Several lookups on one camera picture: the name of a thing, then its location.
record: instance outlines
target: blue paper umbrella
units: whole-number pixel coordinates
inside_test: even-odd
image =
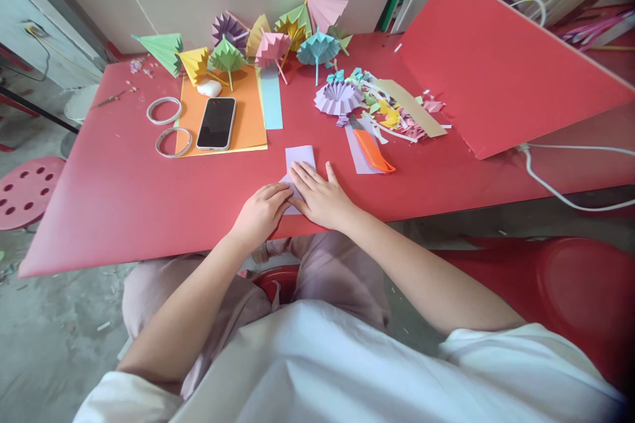
[[[314,64],[316,66],[316,86],[318,85],[318,66],[327,61],[331,61],[339,52],[339,41],[334,37],[324,34],[317,29],[300,46],[298,50],[298,61],[304,64]]]

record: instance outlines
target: blue paper strip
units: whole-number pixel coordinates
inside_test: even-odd
[[[280,103],[280,79],[274,65],[260,71],[265,107],[265,129],[282,129],[282,104]]]

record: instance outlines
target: person's left hand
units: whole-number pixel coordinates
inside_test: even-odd
[[[255,250],[278,226],[284,211],[291,205],[286,201],[293,190],[288,183],[265,185],[243,205],[230,235],[249,250]]]

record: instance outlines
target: tape roll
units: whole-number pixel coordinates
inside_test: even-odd
[[[173,154],[173,155],[161,152],[161,142],[163,142],[163,139],[165,139],[168,134],[170,134],[171,132],[175,132],[175,131],[187,132],[187,135],[189,136],[189,139],[187,139],[187,145],[185,146],[185,148],[182,151],[177,152],[176,154]],[[192,133],[189,132],[185,128],[169,128],[169,129],[166,129],[166,130],[163,131],[163,133],[157,139],[157,152],[160,153],[162,156],[167,157],[168,159],[176,159],[177,157],[182,157],[185,153],[187,153],[187,151],[190,149],[191,146],[192,146]]]
[[[159,104],[163,104],[164,102],[174,102],[178,104],[179,110],[170,119],[163,120],[163,121],[154,119],[152,117],[152,112],[154,111],[155,107],[157,107]],[[157,99],[155,102],[150,104],[150,106],[148,107],[148,111],[146,112],[146,115],[148,116],[148,119],[150,119],[150,122],[152,124],[157,124],[157,126],[164,126],[165,124],[170,124],[171,122],[174,122],[176,119],[178,119],[182,112],[183,112],[183,105],[181,104],[181,101],[173,97],[165,97],[165,98]]]

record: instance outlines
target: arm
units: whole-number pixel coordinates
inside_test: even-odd
[[[225,292],[249,253],[274,231],[289,184],[258,190],[232,230],[161,306],[117,367],[178,394],[205,344]]]
[[[441,334],[458,328],[501,330],[525,324],[506,302],[463,271],[356,207],[337,183],[305,162],[294,163],[291,179],[304,201],[292,198],[308,219],[338,230],[370,255],[410,303]]]

